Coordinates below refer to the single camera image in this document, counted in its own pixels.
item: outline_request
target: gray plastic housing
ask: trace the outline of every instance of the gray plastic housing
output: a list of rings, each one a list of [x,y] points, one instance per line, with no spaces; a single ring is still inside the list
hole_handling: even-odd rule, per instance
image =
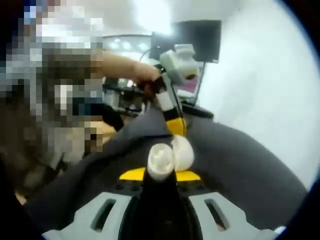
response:
[[[245,212],[217,192],[190,196],[189,199],[198,218],[203,240],[273,240],[278,236],[272,230],[259,230],[250,225]],[[62,230],[50,230],[43,236],[47,240],[118,240],[130,201],[130,196],[102,192],[76,211],[73,223]],[[97,231],[93,226],[110,202],[114,205],[102,229]],[[224,231],[218,230],[206,203],[214,206],[226,228]]]

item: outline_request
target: ceiling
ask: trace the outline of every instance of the ceiling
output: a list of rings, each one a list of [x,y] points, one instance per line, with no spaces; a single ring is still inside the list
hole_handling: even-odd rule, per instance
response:
[[[103,35],[169,33],[171,22],[225,21],[247,0],[67,0],[84,6],[87,15],[102,18]]]

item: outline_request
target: black monitor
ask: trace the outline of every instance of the black monitor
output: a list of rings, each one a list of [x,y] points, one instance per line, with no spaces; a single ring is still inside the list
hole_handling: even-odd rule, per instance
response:
[[[218,63],[221,41],[220,20],[197,20],[172,23],[172,34],[153,32],[149,58],[159,60],[160,54],[174,49],[175,44],[192,44],[198,62]]]

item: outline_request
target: yellow part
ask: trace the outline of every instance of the yellow part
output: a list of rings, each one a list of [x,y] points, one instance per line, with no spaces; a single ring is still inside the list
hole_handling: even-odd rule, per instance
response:
[[[129,170],[122,174],[120,180],[130,180],[130,181],[142,181],[144,179],[144,173],[146,168],[141,167],[133,170]],[[176,174],[176,180],[178,182],[188,182],[188,181],[197,181],[201,178],[192,171],[178,171]]]
[[[185,136],[187,134],[187,124],[182,117],[166,121],[166,126],[172,135]]]

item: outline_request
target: white wall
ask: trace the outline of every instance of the white wall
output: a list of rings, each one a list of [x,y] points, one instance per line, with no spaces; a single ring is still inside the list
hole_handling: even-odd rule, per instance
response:
[[[309,187],[320,159],[320,74],[303,30],[273,0],[244,1],[222,24],[198,104],[249,134]]]

